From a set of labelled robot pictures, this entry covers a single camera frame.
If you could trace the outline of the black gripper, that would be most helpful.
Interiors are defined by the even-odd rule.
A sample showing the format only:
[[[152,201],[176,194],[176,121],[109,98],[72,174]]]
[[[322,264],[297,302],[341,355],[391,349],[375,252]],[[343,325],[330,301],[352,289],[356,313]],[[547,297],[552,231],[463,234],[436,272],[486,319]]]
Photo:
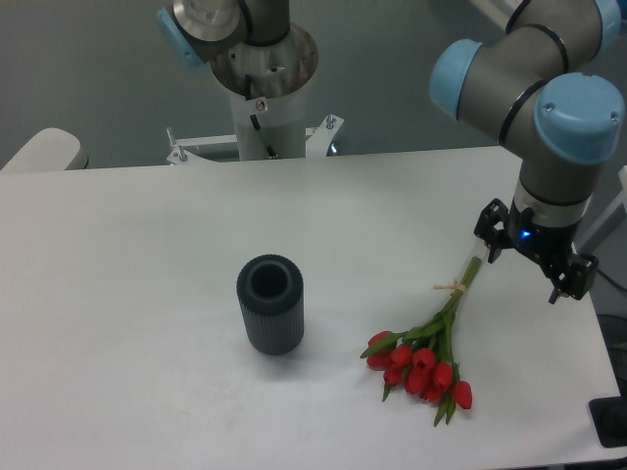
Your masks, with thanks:
[[[531,210],[510,210],[499,199],[492,200],[479,214],[474,235],[488,249],[494,263],[503,250],[514,249],[541,267],[554,286],[549,303],[559,298],[580,301],[592,288],[599,269],[597,257],[572,253],[571,244],[579,221],[560,227],[532,221]]]

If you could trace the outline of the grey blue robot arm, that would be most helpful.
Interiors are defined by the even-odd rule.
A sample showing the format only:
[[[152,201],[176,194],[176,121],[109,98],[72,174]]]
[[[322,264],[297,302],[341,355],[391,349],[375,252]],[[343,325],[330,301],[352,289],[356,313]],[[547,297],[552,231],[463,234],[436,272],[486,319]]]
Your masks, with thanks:
[[[157,21],[180,60],[209,67],[228,92],[242,160],[327,154],[341,120],[305,130],[303,91],[318,52],[287,2],[174,1]],[[520,157],[511,204],[491,203],[475,234],[490,259],[514,249],[538,264],[554,298],[583,298],[598,271],[597,259],[571,244],[616,149],[625,105],[610,82],[580,68],[625,21],[622,1],[524,1],[503,40],[457,41],[430,76],[439,109]]]

